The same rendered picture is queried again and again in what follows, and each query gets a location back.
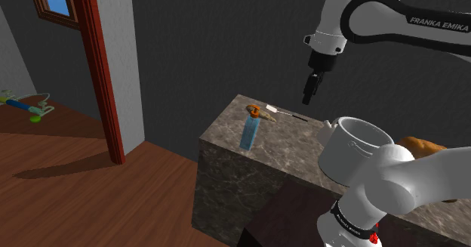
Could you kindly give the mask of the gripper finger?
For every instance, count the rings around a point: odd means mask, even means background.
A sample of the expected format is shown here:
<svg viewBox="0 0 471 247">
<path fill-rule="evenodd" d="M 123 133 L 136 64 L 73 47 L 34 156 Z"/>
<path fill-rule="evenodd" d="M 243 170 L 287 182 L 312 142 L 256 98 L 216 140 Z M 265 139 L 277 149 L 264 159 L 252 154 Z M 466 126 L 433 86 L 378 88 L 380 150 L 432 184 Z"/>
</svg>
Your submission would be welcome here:
<svg viewBox="0 0 471 247">
<path fill-rule="evenodd" d="M 325 72 L 313 73 L 312 76 L 315 78 L 315 81 L 316 81 L 314 85 L 314 89 L 313 89 L 313 94 L 315 94 L 318 91 L 318 88 L 323 81 L 324 74 Z"/>
<path fill-rule="evenodd" d="M 306 84 L 303 89 L 302 104 L 309 105 L 311 97 L 315 94 L 318 86 L 318 76 L 313 73 L 306 80 Z"/>
</svg>

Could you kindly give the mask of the blue spray bottle orange top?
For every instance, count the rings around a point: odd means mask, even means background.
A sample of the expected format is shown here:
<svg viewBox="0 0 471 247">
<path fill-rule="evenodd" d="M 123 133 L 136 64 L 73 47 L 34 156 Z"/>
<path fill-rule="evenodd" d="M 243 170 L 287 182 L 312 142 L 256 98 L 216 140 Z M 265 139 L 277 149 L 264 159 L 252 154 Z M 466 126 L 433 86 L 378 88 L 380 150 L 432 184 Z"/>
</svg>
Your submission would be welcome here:
<svg viewBox="0 0 471 247">
<path fill-rule="evenodd" d="M 243 150 L 250 151 L 257 133 L 258 126 L 260 124 L 260 108 L 257 105 L 251 105 L 253 110 L 250 111 L 250 115 L 247 117 L 244 129 L 242 132 L 242 138 L 239 147 Z"/>
</svg>

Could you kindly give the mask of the white pot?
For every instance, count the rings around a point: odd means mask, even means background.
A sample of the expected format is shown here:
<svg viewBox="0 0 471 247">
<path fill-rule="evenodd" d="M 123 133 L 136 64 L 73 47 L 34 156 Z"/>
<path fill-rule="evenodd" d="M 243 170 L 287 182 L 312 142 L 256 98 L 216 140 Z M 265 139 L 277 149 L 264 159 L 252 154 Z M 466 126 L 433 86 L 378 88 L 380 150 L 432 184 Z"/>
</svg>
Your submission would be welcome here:
<svg viewBox="0 0 471 247">
<path fill-rule="evenodd" d="M 323 146 L 318 165 L 337 184 L 348 187 L 362 164 L 372 153 L 393 139 L 376 125 L 362 119 L 343 116 L 325 120 L 316 135 Z"/>
</svg>

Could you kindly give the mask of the orange-brown bread loaf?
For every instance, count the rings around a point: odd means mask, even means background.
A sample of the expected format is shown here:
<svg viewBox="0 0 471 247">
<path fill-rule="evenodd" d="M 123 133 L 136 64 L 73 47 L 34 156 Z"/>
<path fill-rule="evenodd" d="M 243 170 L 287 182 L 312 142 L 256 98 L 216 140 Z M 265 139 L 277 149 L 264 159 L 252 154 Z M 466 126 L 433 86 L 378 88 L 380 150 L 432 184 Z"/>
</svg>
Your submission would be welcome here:
<svg viewBox="0 0 471 247">
<path fill-rule="evenodd" d="M 446 203 L 457 201 L 451 198 L 456 190 L 452 188 L 456 177 L 442 157 L 446 147 L 411 136 L 401 138 L 396 144 L 407 149 L 415 159 L 414 162 L 401 164 L 401 167 L 406 170 L 406 178 L 417 182 L 410 188 L 416 207 L 436 203 L 439 199 Z"/>
</svg>

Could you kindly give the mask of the green and blue toy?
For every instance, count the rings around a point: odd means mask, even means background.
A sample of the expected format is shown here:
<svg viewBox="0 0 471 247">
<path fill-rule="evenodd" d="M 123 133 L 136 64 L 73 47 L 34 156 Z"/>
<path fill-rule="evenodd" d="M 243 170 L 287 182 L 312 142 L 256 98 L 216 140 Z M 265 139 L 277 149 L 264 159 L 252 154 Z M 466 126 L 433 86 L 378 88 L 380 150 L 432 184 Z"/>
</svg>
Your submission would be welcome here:
<svg viewBox="0 0 471 247">
<path fill-rule="evenodd" d="M 42 96 L 43 99 L 37 103 L 37 106 L 28 105 L 26 103 L 21 103 L 20 100 L 26 99 L 29 97 L 34 97 L 34 94 L 27 94 L 21 97 L 17 97 L 13 94 L 12 90 L 1 90 L 0 94 L 0 103 L 5 104 L 8 106 L 16 107 L 21 110 L 28 111 L 29 113 L 33 113 L 33 116 L 29 118 L 31 123 L 39 123 L 42 120 L 42 117 L 49 114 L 51 111 L 54 110 L 53 106 L 48 104 L 48 99 L 50 98 L 49 93 L 40 93 L 36 94 L 36 96 Z"/>
</svg>

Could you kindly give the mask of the red-brown door frame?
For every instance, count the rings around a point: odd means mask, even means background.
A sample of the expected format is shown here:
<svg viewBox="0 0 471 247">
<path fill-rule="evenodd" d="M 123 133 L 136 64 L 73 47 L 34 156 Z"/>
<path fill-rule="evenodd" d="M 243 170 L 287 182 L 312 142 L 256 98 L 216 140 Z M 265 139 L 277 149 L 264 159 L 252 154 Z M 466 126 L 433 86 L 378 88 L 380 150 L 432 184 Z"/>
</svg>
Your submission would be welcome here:
<svg viewBox="0 0 471 247">
<path fill-rule="evenodd" d="M 106 136 L 109 157 L 116 165 L 122 165 L 125 163 L 125 154 L 97 0 L 73 1 L 103 131 Z"/>
</svg>

